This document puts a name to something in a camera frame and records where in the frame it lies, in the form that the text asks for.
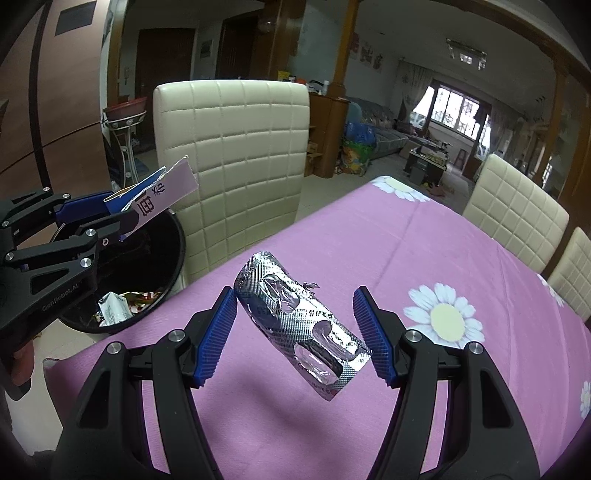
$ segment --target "sofa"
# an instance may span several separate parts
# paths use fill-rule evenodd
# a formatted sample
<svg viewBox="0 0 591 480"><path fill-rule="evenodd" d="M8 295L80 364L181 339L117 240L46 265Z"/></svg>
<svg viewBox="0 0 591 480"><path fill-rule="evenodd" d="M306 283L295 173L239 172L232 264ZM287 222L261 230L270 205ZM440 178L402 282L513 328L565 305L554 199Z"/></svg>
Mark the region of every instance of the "sofa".
<svg viewBox="0 0 591 480"><path fill-rule="evenodd" d="M385 157L404 147L408 137L392 128L396 120L392 110L361 98L347 97L347 100L351 105L357 104L361 108L361 123L375 127L376 147L370 156L371 160Z"/></svg>

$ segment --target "plastic bag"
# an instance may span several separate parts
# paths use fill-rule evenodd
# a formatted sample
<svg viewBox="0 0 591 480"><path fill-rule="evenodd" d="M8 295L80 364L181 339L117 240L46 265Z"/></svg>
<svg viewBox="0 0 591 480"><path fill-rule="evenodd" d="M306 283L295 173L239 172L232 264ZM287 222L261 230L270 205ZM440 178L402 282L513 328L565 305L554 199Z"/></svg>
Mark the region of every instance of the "plastic bag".
<svg viewBox="0 0 591 480"><path fill-rule="evenodd" d="M350 140L343 142L343 152L340 158L340 170L362 177L369 167L369 157L374 148Z"/></svg>
<svg viewBox="0 0 591 480"><path fill-rule="evenodd" d="M350 122L347 124L345 138L360 145L375 145L375 130L372 125Z"/></svg>

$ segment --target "screw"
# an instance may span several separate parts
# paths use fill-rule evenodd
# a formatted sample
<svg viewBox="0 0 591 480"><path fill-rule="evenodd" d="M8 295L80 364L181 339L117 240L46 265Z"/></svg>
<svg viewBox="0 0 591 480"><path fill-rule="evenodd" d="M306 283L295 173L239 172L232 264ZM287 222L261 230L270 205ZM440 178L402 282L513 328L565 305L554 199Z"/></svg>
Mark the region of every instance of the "screw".
<svg viewBox="0 0 591 480"><path fill-rule="evenodd" d="M107 345L107 353L110 353L111 355L116 355L121 351L122 348L123 345L121 345L119 342L113 342Z"/></svg>
<svg viewBox="0 0 591 480"><path fill-rule="evenodd" d="M423 338L423 336L421 335L421 332L418 332L416 330L408 330L404 336L406 337L406 340L408 340L409 342L412 343L417 343L420 342Z"/></svg>
<svg viewBox="0 0 591 480"><path fill-rule="evenodd" d="M468 348L474 355L480 355L484 351L484 347L478 342L471 342L468 344Z"/></svg>
<svg viewBox="0 0 591 480"><path fill-rule="evenodd" d="M184 338L183 330L173 330L168 334L168 340L171 342L180 342Z"/></svg>

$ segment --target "white leather chair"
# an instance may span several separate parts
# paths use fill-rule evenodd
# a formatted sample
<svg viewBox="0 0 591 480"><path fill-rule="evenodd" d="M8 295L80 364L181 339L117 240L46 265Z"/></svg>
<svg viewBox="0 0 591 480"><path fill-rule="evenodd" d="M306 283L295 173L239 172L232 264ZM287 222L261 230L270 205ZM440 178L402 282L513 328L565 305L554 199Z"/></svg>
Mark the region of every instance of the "white leather chair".
<svg viewBox="0 0 591 480"><path fill-rule="evenodd" d="M189 156L199 188L173 206L187 237L187 283L296 218L310 98L263 80L167 83L154 91L160 166Z"/></svg>
<svg viewBox="0 0 591 480"><path fill-rule="evenodd" d="M569 222L556 200L497 155L486 159L463 216L537 273Z"/></svg>
<svg viewBox="0 0 591 480"><path fill-rule="evenodd" d="M548 285L583 320L591 316L591 240L579 227L570 237Z"/></svg>

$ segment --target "ceiling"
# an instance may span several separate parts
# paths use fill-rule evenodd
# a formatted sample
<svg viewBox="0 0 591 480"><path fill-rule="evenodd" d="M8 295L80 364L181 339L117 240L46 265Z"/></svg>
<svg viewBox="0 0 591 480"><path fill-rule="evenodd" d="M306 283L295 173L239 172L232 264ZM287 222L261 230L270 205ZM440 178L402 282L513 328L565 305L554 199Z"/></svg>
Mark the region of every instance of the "ceiling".
<svg viewBox="0 0 591 480"><path fill-rule="evenodd" d="M365 0L358 25L383 33L384 44L398 57L466 82L519 112L535 109L541 95L553 97L550 58L518 34L478 15L429 0ZM451 59L447 38L485 51L486 68L479 71Z"/></svg>

